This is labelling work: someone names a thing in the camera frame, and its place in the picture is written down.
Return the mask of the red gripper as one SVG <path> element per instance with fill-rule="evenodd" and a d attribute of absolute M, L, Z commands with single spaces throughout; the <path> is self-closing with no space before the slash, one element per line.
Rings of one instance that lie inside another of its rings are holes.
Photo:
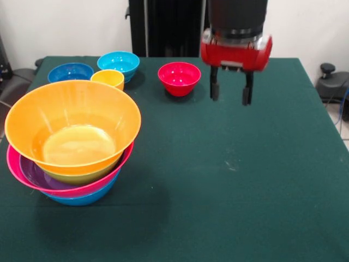
<path fill-rule="evenodd" d="M 218 67 L 237 68 L 245 72 L 246 85 L 243 89 L 242 104 L 248 106 L 252 101 L 254 71 L 262 71 L 267 66 L 273 46 L 271 35 L 259 35 L 252 40 L 240 41 L 219 39 L 208 28 L 201 38 L 201 58 L 210 65 L 210 98 L 219 98 L 217 81 Z"/>

